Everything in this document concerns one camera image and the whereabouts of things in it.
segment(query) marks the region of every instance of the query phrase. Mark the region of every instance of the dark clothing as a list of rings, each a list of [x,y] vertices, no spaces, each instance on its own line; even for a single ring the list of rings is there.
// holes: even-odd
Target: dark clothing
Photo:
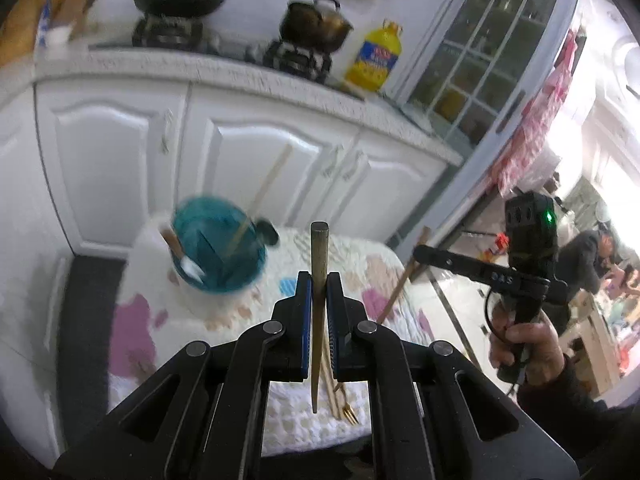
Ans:
[[[600,290],[600,279],[609,270],[598,256],[600,234],[597,231],[583,231],[562,247],[556,262],[556,278],[569,287],[569,301],[583,288],[592,294]],[[568,305],[545,303],[542,310],[562,335],[571,318]]]
[[[562,374],[542,387],[524,384],[520,407],[578,464],[585,480],[638,480],[640,406],[607,409],[594,402],[565,358]]]

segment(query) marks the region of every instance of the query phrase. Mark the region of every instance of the gold fork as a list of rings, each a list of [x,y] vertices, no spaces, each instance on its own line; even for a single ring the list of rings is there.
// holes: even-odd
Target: gold fork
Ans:
[[[358,417],[356,416],[355,412],[353,411],[353,408],[351,407],[351,405],[349,404],[349,401],[347,400],[347,390],[344,387],[344,383],[338,383],[335,385],[334,392],[337,392],[338,390],[342,392],[342,396],[344,397],[344,406],[342,407],[342,414],[345,416],[349,424],[351,424],[352,426],[358,426],[360,424],[360,421],[358,420]]]

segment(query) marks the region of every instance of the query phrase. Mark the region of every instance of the stove burner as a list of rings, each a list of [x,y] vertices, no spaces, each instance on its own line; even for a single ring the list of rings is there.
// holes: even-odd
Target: stove burner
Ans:
[[[321,84],[329,75],[331,63],[329,54],[321,54],[282,40],[273,41],[262,58],[264,66]]]
[[[133,46],[198,51],[204,27],[198,19],[146,14],[133,31]]]

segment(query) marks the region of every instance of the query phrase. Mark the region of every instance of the bottle label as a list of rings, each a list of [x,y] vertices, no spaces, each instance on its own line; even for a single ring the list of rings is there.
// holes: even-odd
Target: bottle label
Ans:
[[[396,61],[398,61],[398,56],[388,48],[365,41],[355,64],[364,69],[367,76],[385,80]]]

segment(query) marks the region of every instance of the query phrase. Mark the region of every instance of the pot lid handle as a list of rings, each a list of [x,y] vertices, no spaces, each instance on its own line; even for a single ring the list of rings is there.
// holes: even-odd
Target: pot lid handle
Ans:
[[[321,0],[314,0],[314,4],[317,5],[319,1]],[[335,5],[335,10],[340,10],[340,2],[338,0],[327,0],[327,1]]]

